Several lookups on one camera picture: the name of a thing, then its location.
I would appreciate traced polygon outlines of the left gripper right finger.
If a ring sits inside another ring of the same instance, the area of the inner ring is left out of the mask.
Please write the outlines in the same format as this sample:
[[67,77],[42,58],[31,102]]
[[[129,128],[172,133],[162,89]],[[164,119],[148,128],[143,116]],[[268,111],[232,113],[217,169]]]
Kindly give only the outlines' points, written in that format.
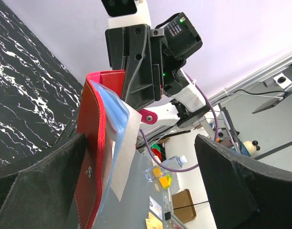
[[196,136],[195,151],[218,229],[292,229],[292,172],[203,135]]

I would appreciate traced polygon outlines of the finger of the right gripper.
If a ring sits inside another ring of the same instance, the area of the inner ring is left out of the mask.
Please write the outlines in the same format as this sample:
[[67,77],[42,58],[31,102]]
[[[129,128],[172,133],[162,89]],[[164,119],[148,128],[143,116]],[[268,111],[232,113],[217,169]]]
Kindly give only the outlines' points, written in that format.
[[107,29],[106,45],[110,67],[113,70],[125,70],[129,56],[128,27]]
[[124,51],[122,99],[138,111],[154,101],[150,27],[146,24],[125,27]]

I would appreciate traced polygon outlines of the red leather card holder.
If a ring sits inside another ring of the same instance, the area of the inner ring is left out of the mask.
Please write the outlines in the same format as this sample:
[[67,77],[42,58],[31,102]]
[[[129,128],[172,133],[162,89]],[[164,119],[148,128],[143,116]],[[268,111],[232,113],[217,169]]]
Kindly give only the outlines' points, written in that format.
[[74,199],[82,229],[90,229],[103,210],[110,190],[122,199],[136,152],[140,112],[120,99],[124,70],[89,73],[83,87],[77,132],[85,134],[87,147]]

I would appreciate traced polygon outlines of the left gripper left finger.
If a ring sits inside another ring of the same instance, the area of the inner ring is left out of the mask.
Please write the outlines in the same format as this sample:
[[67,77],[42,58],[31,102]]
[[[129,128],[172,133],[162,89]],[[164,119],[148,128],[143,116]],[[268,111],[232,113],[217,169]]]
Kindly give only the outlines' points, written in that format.
[[0,229],[63,229],[86,150],[75,134],[0,168]]

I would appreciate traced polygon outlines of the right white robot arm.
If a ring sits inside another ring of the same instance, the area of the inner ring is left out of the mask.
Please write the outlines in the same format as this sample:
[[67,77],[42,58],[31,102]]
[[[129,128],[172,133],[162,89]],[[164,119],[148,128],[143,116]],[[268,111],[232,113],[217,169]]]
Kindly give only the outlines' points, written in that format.
[[151,28],[149,12],[112,12],[105,32],[109,64],[124,72],[121,99],[142,116],[140,128],[159,134],[191,128],[210,110],[183,71],[202,40],[183,12]]

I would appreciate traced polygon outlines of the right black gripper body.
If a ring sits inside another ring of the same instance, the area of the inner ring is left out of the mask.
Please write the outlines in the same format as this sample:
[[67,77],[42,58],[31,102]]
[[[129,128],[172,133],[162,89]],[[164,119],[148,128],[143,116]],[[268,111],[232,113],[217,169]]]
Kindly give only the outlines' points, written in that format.
[[176,95],[187,85],[180,71],[186,60],[172,55],[162,28],[151,30],[150,44],[155,100],[160,100],[163,94],[167,97]]

